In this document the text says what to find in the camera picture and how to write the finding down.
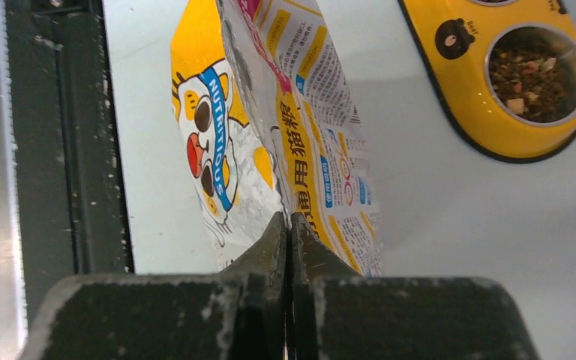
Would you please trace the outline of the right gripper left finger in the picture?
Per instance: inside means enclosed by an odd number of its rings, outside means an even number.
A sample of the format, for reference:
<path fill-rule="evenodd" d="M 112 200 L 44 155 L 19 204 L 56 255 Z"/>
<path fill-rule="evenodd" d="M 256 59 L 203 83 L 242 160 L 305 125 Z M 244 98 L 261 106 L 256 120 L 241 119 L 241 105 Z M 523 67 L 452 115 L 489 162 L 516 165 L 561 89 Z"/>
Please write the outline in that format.
<path fill-rule="evenodd" d="M 21 359 L 282 359 L 287 228 L 214 274 L 90 274 L 46 295 Z"/>

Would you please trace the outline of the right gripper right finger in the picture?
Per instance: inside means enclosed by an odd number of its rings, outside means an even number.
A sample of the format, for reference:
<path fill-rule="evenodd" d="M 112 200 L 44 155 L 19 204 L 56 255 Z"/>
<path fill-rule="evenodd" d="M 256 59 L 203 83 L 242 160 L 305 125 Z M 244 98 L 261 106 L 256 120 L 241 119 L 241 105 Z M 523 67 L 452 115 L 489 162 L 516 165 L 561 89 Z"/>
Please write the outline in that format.
<path fill-rule="evenodd" d="M 292 359 L 538 359 L 509 292 L 486 277 L 360 275 L 291 217 Z"/>

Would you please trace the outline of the colourful pet food bag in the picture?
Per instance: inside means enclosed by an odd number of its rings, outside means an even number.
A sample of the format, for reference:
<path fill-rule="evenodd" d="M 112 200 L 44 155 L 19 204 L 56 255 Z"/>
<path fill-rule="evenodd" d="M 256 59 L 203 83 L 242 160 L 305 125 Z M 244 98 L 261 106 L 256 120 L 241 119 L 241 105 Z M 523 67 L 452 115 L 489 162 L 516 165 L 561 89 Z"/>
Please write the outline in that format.
<path fill-rule="evenodd" d="M 368 145 L 315 1 L 189 1 L 171 42 L 172 106 L 217 265 L 271 218 L 382 273 Z"/>

